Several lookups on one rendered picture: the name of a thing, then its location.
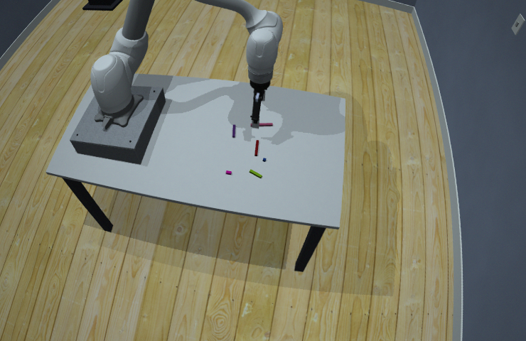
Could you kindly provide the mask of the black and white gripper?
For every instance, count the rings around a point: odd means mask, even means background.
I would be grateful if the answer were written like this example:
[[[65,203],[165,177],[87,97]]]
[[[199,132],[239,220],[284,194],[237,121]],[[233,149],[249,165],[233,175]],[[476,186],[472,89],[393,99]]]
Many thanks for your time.
[[[265,100],[265,90],[270,86],[270,81],[264,84],[258,84],[250,80],[249,83],[254,89],[252,116],[250,116],[252,118],[252,128],[258,129],[261,101]]]

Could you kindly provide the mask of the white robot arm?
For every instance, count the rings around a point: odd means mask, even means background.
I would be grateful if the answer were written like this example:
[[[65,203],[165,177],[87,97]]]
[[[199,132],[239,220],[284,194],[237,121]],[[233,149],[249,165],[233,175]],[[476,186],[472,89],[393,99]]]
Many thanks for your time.
[[[258,84],[269,82],[283,31],[281,17],[273,11],[259,10],[245,0],[195,1],[236,11],[243,16],[250,34],[246,49],[248,78]],[[148,49],[149,36],[145,29],[154,2],[130,0],[124,26],[117,31],[110,53],[92,66],[91,85],[101,109],[95,121],[102,122],[103,130],[111,124],[126,127],[144,99],[141,94],[132,94],[131,87],[134,74]]]

